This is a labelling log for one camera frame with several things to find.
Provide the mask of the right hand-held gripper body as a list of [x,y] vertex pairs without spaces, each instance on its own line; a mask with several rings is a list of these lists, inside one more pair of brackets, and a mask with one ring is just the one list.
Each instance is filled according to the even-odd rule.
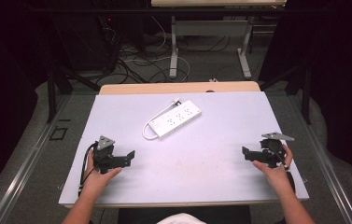
[[277,132],[264,133],[262,137],[263,140],[260,141],[260,147],[267,156],[264,163],[267,163],[270,168],[275,168],[278,163],[281,163],[288,169],[289,167],[285,163],[286,152],[283,148],[282,140],[294,141],[294,138]]

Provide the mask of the dark computer tower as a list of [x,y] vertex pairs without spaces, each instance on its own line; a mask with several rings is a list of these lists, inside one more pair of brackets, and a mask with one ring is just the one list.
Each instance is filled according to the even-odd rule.
[[63,15],[52,20],[76,71],[115,70],[120,36],[104,18]]

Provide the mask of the person's right hand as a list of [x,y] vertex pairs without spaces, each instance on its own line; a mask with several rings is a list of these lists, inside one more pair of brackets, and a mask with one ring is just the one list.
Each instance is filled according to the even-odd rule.
[[280,165],[276,168],[269,168],[259,161],[253,161],[253,165],[266,175],[268,183],[274,189],[275,194],[278,197],[284,195],[295,195],[294,190],[289,183],[289,178],[284,165]]

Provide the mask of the white table mat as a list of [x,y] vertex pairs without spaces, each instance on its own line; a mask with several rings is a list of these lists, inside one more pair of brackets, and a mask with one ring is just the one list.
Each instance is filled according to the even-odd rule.
[[134,152],[98,199],[100,206],[193,206],[268,203],[277,197],[264,174],[246,161],[242,149],[260,149],[266,133],[279,125],[262,91],[180,93],[201,116],[164,137],[153,139],[145,123],[174,100],[172,94],[96,96],[59,203],[77,199],[87,148],[100,136],[115,142],[114,153]]

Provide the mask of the white power strip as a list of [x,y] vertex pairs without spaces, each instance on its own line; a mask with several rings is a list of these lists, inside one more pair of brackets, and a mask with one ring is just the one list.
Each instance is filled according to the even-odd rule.
[[148,122],[157,138],[164,138],[202,115],[202,110],[192,101],[174,103],[172,108]]

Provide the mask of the white desk with metal legs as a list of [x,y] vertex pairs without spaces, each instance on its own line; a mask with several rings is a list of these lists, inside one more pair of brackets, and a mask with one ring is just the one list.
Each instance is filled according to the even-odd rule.
[[[151,0],[153,7],[159,9],[275,9],[284,6],[287,0]],[[179,20],[177,16],[171,17],[172,55],[170,62],[169,78],[177,76],[179,36],[240,36],[243,45],[237,50],[244,78],[251,79],[251,72],[246,59],[248,42],[252,35],[253,16],[245,16],[243,20],[198,19]]]

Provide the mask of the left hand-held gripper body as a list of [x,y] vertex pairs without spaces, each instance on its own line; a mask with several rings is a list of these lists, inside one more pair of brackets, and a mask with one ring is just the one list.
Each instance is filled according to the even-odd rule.
[[116,160],[120,159],[112,155],[115,141],[103,135],[93,146],[93,166],[101,175],[106,174],[110,169],[118,168]]

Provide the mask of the black metal stand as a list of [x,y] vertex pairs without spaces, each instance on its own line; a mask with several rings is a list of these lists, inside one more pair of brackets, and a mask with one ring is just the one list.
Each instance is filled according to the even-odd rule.
[[260,89],[265,91],[285,78],[289,78],[289,83],[285,88],[287,95],[296,95],[298,91],[302,91],[301,113],[304,121],[307,124],[311,124],[309,108],[312,85],[312,64],[298,63],[286,72],[274,76],[270,80],[260,84]]
[[49,63],[47,66],[47,84],[48,84],[48,100],[49,100],[49,117],[47,123],[51,123],[57,114],[56,90],[61,94],[69,95],[73,91],[73,87],[69,82],[69,78],[76,80],[79,83],[91,88],[94,91],[99,91],[101,87],[92,83],[77,72],[60,65],[56,62]]

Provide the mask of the metal floor rail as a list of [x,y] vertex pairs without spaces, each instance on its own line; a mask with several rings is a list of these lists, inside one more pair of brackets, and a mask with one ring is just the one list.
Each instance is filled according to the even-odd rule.
[[327,186],[331,192],[333,199],[335,200],[337,207],[342,214],[345,224],[352,224],[352,205],[345,195],[343,186],[341,185],[336,173],[333,170],[333,165],[328,156],[328,153],[319,143],[319,140],[311,125],[307,124],[302,114],[302,107],[297,96],[289,97],[290,104],[296,117],[301,123],[304,131],[307,134],[307,139],[312,145],[313,153],[315,155],[317,164],[323,174]]
[[47,122],[49,113],[49,98],[46,95],[38,97],[38,105],[23,132],[21,140],[16,145],[11,157],[0,174],[0,224],[4,224],[27,183],[49,135],[54,130],[56,119],[67,106],[70,96],[57,97],[55,115]]

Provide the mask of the person's left hand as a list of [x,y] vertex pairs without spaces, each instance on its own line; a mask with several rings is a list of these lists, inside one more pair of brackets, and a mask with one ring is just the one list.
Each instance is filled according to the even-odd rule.
[[101,174],[93,166],[92,151],[88,154],[88,162],[83,175],[83,188],[80,198],[95,202],[104,192],[110,180],[121,172],[121,168],[115,168],[106,174]]

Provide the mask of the person's white clothing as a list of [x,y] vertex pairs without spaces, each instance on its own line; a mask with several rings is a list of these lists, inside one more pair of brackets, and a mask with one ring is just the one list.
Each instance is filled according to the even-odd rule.
[[199,218],[194,217],[190,214],[180,213],[166,217],[156,224],[206,224]]

